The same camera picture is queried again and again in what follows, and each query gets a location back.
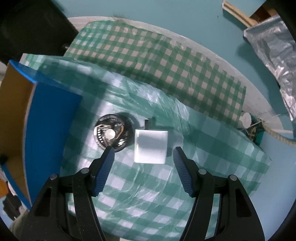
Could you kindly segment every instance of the silver screw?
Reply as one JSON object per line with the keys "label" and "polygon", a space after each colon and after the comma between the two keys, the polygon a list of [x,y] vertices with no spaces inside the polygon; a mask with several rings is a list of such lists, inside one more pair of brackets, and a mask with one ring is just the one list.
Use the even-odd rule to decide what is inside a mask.
{"label": "silver screw", "polygon": [[207,171],[205,169],[199,169],[198,172],[201,174],[201,175],[204,175],[207,173]]}
{"label": "silver screw", "polygon": [[88,173],[89,169],[87,167],[81,169],[81,173],[85,174]]}
{"label": "silver screw", "polygon": [[54,180],[54,179],[57,178],[57,174],[55,174],[55,173],[54,173],[54,174],[51,174],[49,178],[50,178],[51,180]]}
{"label": "silver screw", "polygon": [[230,175],[230,179],[233,180],[233,181],[236,181],[237,180],[237,176],[236,175]]}

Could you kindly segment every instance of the textured blue pad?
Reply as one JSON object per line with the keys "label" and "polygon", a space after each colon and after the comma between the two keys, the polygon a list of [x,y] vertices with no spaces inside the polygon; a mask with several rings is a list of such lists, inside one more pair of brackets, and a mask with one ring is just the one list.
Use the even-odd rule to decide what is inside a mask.
{"label": "textured blue pad", "polygon": [[178,150],[175,148],[173,151],[173,160],[174,164],[176,166],[177,172],[179,174],[179,177],[181,179],[182,186],[184,188],[184,191],[189,194],[190,197],[193,197],[193,186],[192,186],[192,178],[191,175],[180,155]]}
{"label": "textured blue pad", "polygon": [[92,191],[93,196],[98,196],[98,194],[103,191],[108,175],[110,173],[111,167],[114,162],[114,157],[115,157],[115,151],[113,148],[111,148],[105,160],[102,160],[103,164],[100,170],[98,171],[98,174],[96,175],[96,185]]}

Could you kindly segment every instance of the green and white checkered cloth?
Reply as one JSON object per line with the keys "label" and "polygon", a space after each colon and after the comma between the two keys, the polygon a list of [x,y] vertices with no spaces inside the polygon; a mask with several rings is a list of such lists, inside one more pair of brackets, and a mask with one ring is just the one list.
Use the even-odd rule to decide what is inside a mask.
{"label": "green and white checkered cloth", "polygon": [[237,127],[246,87],[203,54],[162,34],[118,21],[90,22],[64,56],[150,84]]}
{"label": "green and white checkered cloth", "polygon": [[[122,113],[142,127],[146,118],[155,117],[157,126],[169,130],[169,147],[181,146],[213,175],[237,175],[248,193],[256,190],[269,167],[268,156],[241,132],[151,85],[71,58],[28,55],[23,63],[83,96],[65,145],[63,175],[101,156],[93,128],[99,117],[110,113]],[[140,164],[133,162],[133,149],[131,145],[115,154],[106,186],[93,198],[102,229],[129,240],[177,241],[194,199],[184,192],[172,155],[164,165]],[[68,205],[74,211],[73,197]],[[214,234],[218,205],[215,196],[207,237]]]}

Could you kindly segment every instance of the aluminum foil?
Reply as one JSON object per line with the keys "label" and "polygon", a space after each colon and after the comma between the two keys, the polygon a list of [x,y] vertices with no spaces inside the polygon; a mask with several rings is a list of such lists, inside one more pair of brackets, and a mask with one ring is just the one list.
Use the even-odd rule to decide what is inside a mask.
{"label": "aluminum foil", "polygon": [[279,15],[244,31],[255,53],[272,72],[280,85],[280,93],[296,122],[296,43]]}

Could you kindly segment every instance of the white box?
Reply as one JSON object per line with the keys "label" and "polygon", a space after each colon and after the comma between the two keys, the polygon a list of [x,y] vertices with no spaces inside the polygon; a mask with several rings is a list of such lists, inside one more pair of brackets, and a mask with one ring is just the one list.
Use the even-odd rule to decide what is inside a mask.
{"label": "white box", "polygon": [[168,131],[135,130],[134,162],[164,164],[168,148]]}

